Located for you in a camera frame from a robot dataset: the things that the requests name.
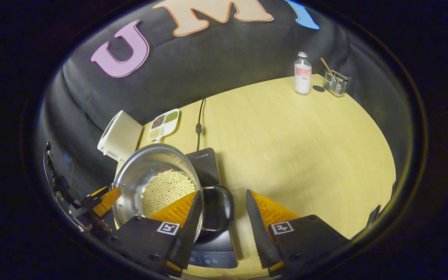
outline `black cable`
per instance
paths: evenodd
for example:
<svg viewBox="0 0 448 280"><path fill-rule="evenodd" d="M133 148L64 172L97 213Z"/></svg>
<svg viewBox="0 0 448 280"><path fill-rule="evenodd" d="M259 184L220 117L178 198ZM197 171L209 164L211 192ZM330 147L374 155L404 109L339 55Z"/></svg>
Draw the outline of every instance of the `black cable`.
<svg viewBox="0 0 448 280"><path fill-rule="evenodd" d="M199 105L198 123L196 124L196 134L198 134L198 143L196 145L196 151L200 150L200 133L201 133L200 118L201 118L201 109L203 108L203 101L205 101L205 98L201 100L201 105Z"/></svg>

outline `wire basket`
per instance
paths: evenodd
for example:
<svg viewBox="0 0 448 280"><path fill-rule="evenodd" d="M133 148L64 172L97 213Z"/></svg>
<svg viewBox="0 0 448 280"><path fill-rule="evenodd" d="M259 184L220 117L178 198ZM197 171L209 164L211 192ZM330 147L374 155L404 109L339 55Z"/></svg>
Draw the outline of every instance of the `wire basket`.
<svg viewBox="0 0 448 280"><path fill-rule="evenodd" d="M326 71L324 75L324 88L331 92L336 97L345 95L345 90L348 85L348 78L338 73L337 71L331 71L333 75Z"/></svg>

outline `yellow wooden table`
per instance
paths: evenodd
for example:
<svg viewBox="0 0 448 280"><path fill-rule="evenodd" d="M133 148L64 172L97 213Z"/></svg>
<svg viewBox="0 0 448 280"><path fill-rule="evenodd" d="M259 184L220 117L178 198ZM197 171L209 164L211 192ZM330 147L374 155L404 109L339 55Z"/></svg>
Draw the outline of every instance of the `yellow wooden table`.
<svg viewBox="0 0 448 280"><path fill-rule="evenodd" d="M313 75L311 86L322 85ZM176 131L161 142L188 154L196 150L201 101L180 108ZM235 269L189 266L184 273L216 278L267 275L245 209L246 190L265 195L300 216L316 214L351 238L368 215L390 199L395 165L373 119L348 94L294 91L294 78L256 83L206 98L200 149L215 151L221 183L235 202ZM151 122L144 125L139 147Z"/></svg>

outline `black induction stove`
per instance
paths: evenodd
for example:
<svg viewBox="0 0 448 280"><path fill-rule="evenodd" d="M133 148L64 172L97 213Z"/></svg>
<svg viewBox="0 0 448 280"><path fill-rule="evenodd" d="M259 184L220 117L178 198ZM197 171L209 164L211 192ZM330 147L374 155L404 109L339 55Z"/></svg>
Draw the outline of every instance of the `black induction stove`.
<svg viewBox="0 0 448 280"><path fill-rule="evenodd" d="M201 186L219 184L217 161L212 148L192 152L186 156L194 167ZM203 198L205 200L203 227L215 228L217 221L211 214L217 211L219 197L213 189L207 189L203 192ZM231 269L237 267L238 260L229 230L220 233L201 232L194 243L189 264L206 268Z"/></svg>

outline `black pot handle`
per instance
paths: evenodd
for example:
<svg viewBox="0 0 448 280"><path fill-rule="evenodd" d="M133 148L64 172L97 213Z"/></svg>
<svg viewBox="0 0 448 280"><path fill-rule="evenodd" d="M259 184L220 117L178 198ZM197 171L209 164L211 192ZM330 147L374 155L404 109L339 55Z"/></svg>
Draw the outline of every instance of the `black pot handle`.
<svg viewBox="0 0 448 280"><path fill-rule="evenodd" d="M219 195L219 227L217 229L202 227L201 230L207 232L219 232L225 231L232 227L235 222L235 202L229 190L221 185L202 187L201 189L204 191L207 189L213 189L217 191L217 194Z"/></svg>

